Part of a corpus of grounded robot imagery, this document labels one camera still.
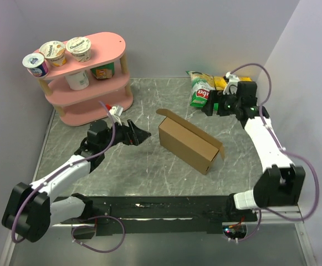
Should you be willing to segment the brown cardboard box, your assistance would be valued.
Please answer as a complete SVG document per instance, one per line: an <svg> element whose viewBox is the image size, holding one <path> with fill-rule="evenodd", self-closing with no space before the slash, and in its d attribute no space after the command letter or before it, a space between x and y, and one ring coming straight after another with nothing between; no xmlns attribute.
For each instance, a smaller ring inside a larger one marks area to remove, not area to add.
<svg viewBox="0 0 322 266"><path fill-rule="evenodd" d="M160 145L205 175L217 156L225 159L223 143L169 109L157 109L164 116L159 124Z"/></svg>

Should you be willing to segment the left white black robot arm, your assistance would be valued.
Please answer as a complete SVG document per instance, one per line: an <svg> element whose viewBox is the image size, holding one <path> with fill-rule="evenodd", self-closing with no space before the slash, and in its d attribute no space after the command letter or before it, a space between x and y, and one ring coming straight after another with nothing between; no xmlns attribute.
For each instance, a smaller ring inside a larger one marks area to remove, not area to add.
<svg viewBox="0 0 322 266"><path fill-rule="evenodd" d="M81 223L92 219L93 203L75 194L62 202L56 198L66 187L92 173L104 160L104 153L117 144L138 146L151 133L137 127L130 119L114 122L111 127L103 120L90 124L86 137L70 159L49 175L27 185L15 185L2 217L2 226L23 239L36 242L50 226L76 218Z"/></svg>

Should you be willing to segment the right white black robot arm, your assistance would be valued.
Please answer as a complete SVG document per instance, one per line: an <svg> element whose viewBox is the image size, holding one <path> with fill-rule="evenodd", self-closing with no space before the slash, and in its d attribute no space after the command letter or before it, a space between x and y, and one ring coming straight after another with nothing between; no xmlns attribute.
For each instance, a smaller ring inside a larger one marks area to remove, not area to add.
<svg viewBox="0 0 322 266"><path fill-rule="evenodd" d="M226 216L237 221L245 210L295 206L298 203L305 170L278 147L271 120L264 107L257 104L257 84L239 81L224 91L212 90L202 112L211 116L235 115L257 151L263 173L251 190L234 193L226 206Z"/></svg>

